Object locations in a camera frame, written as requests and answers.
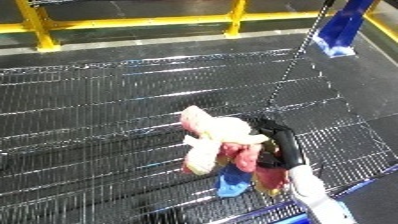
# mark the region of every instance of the wire mesh floor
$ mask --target wire mesh floor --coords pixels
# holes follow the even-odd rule
[[[180,173],[178,118],[193,104],[282,119],[331,191],[389,167],[396,156],[309,60],[265,108],[291,53],[0,70],[0,223],[268,223],[300,212],[261,215],[289,197],[219,199],[214,173]]]

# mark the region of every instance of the pink stuffed toy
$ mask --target pink stuffed toy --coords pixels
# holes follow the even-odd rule
[[[261,143],[270,139],[265,135],[250,135],[250,125],[241,119],[212,117],[197,106],[190,106],[182,111],[180,121],[184,129],[199,137],[185,136],[184,143],[192,146],[182,167],[185,173],[204,175],[217,162],[233,161],[242,171],[254,172],[256,188],[261,191],[272,193],[269,191],[280,189],[287,182],[286,170],[257,167]]]

